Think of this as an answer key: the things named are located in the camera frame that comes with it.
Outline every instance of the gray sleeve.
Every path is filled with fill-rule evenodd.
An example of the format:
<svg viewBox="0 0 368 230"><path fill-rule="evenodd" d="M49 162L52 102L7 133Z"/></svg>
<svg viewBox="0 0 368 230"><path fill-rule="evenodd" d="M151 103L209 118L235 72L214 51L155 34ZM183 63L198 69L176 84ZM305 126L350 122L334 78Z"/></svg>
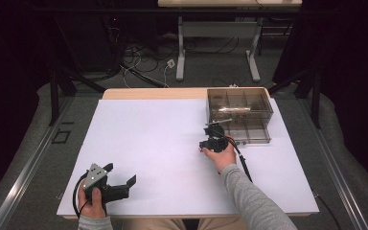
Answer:
<svg viewBox="0 0 368 230"><path fill-rule="evenodd" d="M221 176L249 230L297 229L283 210L251 183L237 165L227 166Z"/></svg>
<svg viewBox="0 0 368 230"><path fill-rule="evenodd" d="M88 218L81 215L79 219L79 230L112 230L110 217Z"/></svg>

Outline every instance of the clear plastic box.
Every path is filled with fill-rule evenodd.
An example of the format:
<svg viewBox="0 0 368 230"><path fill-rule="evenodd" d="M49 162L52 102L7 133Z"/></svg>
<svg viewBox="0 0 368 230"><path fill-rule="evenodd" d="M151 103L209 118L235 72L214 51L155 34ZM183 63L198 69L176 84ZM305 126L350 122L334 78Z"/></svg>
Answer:
<svg viewBox="0 0 368 230"><path fill-rule="evenodd" d="M265 88L213 88L207 95L208 123L219 122L238 144L270 142L267 125L273 109Z"/></svg>

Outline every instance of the white table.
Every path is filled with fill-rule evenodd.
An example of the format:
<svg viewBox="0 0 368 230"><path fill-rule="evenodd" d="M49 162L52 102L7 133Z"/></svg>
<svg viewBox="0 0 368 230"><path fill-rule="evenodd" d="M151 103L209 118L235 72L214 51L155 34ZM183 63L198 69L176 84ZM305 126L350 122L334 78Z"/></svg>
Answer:
<svg viewBox="0 0 368 230"><path fill-rule="evenodd" d="M74 218L72 192L92 163L114 164L108 184L137 174L130 198L107 204L114 218L210 218L239 213L206 140L206 88L112 89L100 100L57 214ZM254 183L289 215L318 212L307 178L274 100L269 144L240 148Z"/></svg>
<svg viewBox="0 0 368 230"><path fill-rule="evenodd" d="M298 9L302 0L158 0L159 7L166 8L287 8ZM178 62L176 79L183 81L185 50L184 37L239 37L251 38L251 48L246 50L253 81L260 81L255 53L263 19L254 22L185 22L178 17Z"/></svg>

